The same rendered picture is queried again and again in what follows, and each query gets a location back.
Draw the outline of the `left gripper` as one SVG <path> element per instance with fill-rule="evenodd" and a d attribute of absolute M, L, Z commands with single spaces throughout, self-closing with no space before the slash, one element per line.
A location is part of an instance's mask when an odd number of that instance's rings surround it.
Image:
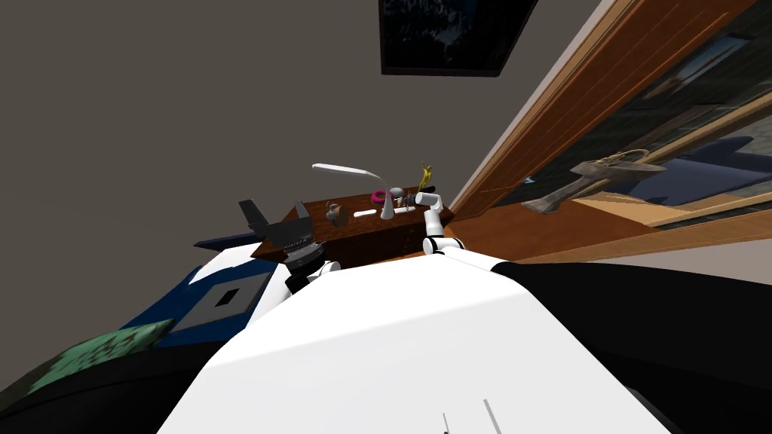
<path fill-rule="evenodd" d="M 297 219 L 269 224 L 254 200 L 238 202 L 250 229 L 253 232 L 265 232 L 265 238 L 277 248 L 289 248 L 314 240 L 313 220 L 306 206 L 300 200 L 297 200 L 294 205 L 298 214 Z"/>

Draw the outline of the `white desk lamp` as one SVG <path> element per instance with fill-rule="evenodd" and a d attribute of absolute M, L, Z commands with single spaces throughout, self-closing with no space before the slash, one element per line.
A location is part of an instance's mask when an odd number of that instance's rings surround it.
<path fill-rule="evenodd" d="M 353 167 L 343 167 L 339 165 L 322 164 L 322 163 L 315 163 L 315 164 L 312 164 L 311 166 L 317 171 L 323 171 L 326 173 L 343 173 L 343 174 L 348 174 L 352 176 L 371 177 L 371 178 L 377 179 L 381 183 L 381 186 L 385 191 L 384 204 L 382 207 L 380 217 L 382 220 L 389 220 L 394 217 L 394 207 L 392 204 L 393 200 L 391 199 L 391 188 L 389 184 L 381 177 L 375 175 L 374 173 L 370 173 L 370 172 L 363 171 L 361 169 L 356 169 Z"/>

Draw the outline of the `brown wooden desk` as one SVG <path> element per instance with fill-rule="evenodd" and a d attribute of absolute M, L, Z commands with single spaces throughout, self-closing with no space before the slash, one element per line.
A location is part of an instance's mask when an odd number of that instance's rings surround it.
<path fill-rule="evenodd" d="M 326 219 L 328 202 L 348 210 L 346 227 L 334 227 Z M 253 253 L 254 258 L 283 263 L 294 275 L 310 274 L 325 260 L 337 261 L 343 268 L 364 266 L 421 251 L 424 238 L 431 234 L 441 237 L 444 226 L 453 218 L 452 212 L 444 209 L 437 217 L 426 219 L 428 207 L 418 205 L 415 209 L 397 210 L 392 219 L 382 220 L 381 209 L 372 203 L 368 194 L 303 204 L 313 220 L 314 240 L 277 248 L 265 238 L 265 232 L 256 232 L 255 235 L 264 240 Z M 353 217 L 354 212 L 368 209 L 377 209 L 378 213 Z M 297 218 L 294 209 L 282 221 Z"/>

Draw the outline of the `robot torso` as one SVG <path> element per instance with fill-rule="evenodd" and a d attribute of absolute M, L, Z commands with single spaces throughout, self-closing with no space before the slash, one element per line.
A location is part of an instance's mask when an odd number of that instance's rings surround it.
<path fill-rule="evenodd" d="M 324 274 L 216 352 L 158 434 L 669 434 L 496 260 Z"/>

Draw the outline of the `wooden framed window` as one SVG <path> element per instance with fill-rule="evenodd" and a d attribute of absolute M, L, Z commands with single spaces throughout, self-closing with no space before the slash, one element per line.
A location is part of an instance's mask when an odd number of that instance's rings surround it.
<path fill-rule="evenodd" d="M 641 223 L 571 202 L 541 215 L 502 200 L 581 149 L 580 138 L 758 0 L 602 0 L 451 205 L 466 248 L 520 260 L 649 234 Z"/>

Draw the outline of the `green pillow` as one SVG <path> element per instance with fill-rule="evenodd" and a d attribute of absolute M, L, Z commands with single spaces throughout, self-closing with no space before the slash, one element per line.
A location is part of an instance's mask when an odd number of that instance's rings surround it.
<path fill-rule="evenodd" d="M 66 376 L 100 363 L 125 357 L 157 345 L 172 329 L 174 319 L 136 325 L 80 342 L 43 362 L 0 392 L 0 411 L 30 393 Z"/>

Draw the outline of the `dark framed wall picture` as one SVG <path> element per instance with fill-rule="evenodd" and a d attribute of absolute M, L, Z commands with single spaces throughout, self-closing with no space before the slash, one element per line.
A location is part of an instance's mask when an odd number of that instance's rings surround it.
<path fill-rule="evenodd" d="M 538 0 L 378 0 L 383 75 L 497 77 Z"/>

